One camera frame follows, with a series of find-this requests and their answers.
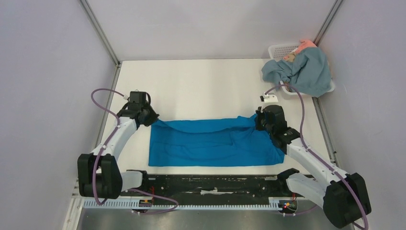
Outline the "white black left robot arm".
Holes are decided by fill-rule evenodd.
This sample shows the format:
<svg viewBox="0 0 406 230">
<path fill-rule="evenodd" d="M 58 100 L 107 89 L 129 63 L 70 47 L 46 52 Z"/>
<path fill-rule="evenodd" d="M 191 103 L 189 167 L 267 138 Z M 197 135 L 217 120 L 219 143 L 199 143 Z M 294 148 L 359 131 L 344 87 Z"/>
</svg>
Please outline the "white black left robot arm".
<svg viewBox="0 0 406 230">
<path fill-rule="evenodd" d="M 139 196 L 146 195 L 150 190 L 150 182 L 144 179 L 145 172 L 121 172 L 117 160 L 139 127 L 152 125 L 159 115 L 151 106 L 149 93 L 131 91 L 129 96 L 123 93 L 119 95 L 126 100 L 119 112 L 102 107 L 115 118 L 110 133 L 91 153 L 81 154 L 77 160 L 79 194 L 94 198 L 100 206 L 130 189 Z"/>
</svg>

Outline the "bright blue t shirt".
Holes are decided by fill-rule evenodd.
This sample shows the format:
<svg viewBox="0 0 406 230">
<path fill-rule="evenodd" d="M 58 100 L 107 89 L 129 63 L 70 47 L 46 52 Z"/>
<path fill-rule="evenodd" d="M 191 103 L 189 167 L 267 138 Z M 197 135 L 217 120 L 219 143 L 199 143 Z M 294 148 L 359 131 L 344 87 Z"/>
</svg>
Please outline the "bright blue t shirt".
<svg viewBox="0 0 406 230">
<path fill-rule="evenodd" d="M 151 167 L 245 167 L 284 162 L 266 131 L 250 117 L 206 120 L 158 120 L 151 126 Z"/>
</svg>

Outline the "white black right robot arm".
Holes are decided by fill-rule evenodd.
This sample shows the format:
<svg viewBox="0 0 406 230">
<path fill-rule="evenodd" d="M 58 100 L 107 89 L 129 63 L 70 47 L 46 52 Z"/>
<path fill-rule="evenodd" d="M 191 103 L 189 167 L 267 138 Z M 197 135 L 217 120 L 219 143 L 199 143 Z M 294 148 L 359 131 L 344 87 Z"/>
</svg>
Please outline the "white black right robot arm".
<svg viewBox="0 0 406 230">
<path fill-rule="evenodd" d="M 281 195 L 288 196 L 292 192 L 302 195 L 322 208 L 330 223 L 339 229 L 366 219 L 372 207 L 361 175 L 348 174 L 323 160 L 299 131 L 287 125 L 281 106 L 258 107 L 256 115 L 256 129 L 266 131 L 278 150 L 311 174 L 309 178 L 294 168 L 279 173 L 276 188 Z"/>
</svg>

